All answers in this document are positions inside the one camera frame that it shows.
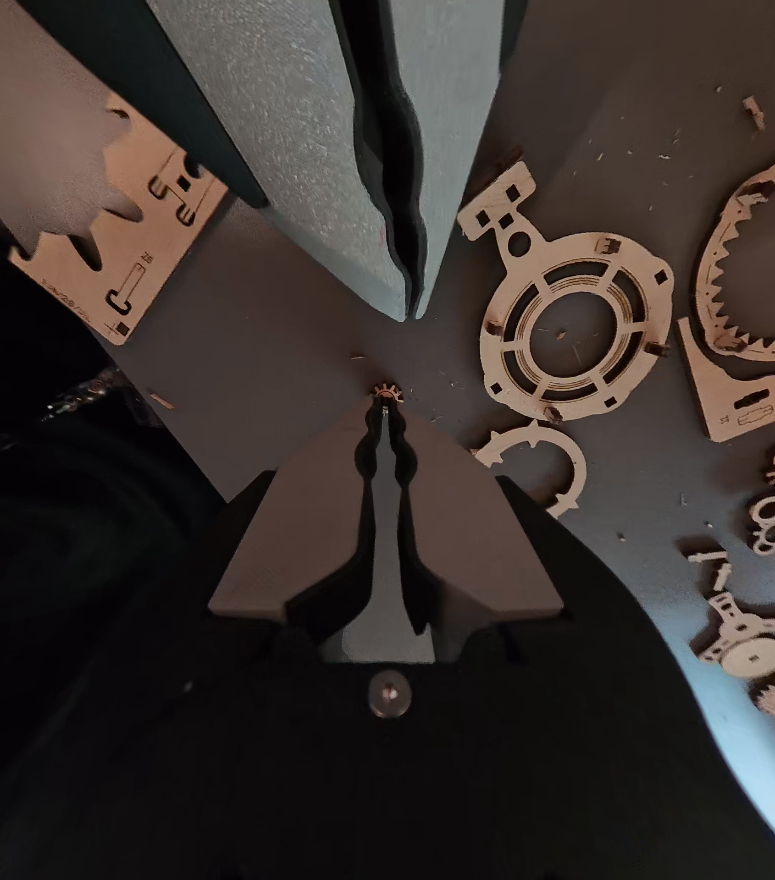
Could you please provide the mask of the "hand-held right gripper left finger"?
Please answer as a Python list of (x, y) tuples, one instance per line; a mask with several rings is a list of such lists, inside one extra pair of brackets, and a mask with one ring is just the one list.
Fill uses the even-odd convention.
[(279, 468), (209, 601), (323, 644), (371, 599), (379, 409), (356, 405)]

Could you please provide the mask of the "jagged-edged wooden offcut sheet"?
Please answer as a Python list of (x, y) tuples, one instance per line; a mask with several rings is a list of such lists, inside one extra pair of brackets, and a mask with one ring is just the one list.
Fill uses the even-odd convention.
[(140, 219), (100, 210), (90, 228), (98, 269), (69, 236), (48, 232), (41, 233), (32, 256), (14, 248), (10, 261), (104, 339), (121, 346), (228, 190), (120, 95), (108, 94), (106, 108), (129, 122), (127, 132), (104, 149), (107, 180), (140, 210)]

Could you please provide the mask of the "wooden frame offcut sheet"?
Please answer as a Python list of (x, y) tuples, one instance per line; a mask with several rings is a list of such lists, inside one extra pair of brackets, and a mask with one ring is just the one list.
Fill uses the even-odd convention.
[(775, 373), (736, 379), (704, 354), (688, 318), (679, 319), (677, 327), (705, 431), (713, 442), (775, 424)]

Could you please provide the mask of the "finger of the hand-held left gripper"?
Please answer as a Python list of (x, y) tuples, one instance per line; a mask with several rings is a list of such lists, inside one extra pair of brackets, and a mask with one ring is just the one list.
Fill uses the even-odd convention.
[(414, 281), (397, 250), (382, 132), (341, 2), (148, 2), (292, 241), (403, 322)]
[(503, 1), (392, 1), (398, 72), (420, 137), (422, 318), (500, 79)]

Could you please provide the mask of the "round slotted wooden plate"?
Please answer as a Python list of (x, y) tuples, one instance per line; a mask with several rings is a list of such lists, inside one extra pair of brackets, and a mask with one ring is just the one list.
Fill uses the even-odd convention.
[[(518, 159), (457, 215), (471, 241), (494, 233), (505, 269), (482, 318), (479, 351), (485, 389), (513, 411), (555, 424), (613, 412), (667, 349), (673, 270), (617, 233), (546, 239), (520, 209), (535, 191), (534, 177)], [(614, 336), (598, 363), (563, 377), (537, 362), (532, 343), (547, 309), (576, 294), (608, 306)]]

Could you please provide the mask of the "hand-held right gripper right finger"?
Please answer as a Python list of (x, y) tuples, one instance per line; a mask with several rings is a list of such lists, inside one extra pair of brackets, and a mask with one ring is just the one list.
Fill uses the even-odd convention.
[(400, 489), (397, 549), (415, 633), (469, 637), (557, 617), (564, 602), (498, 480), (404, 405), (387, 406)]

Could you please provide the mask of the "wooden arm piece with holes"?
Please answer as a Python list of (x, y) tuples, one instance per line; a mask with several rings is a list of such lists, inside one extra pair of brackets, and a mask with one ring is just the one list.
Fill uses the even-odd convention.
[(775, 674), (775, 605), (740, 604), (727, 590), (707, 603), (709, 624), (691, 643), (697, 659), (745, 680)]

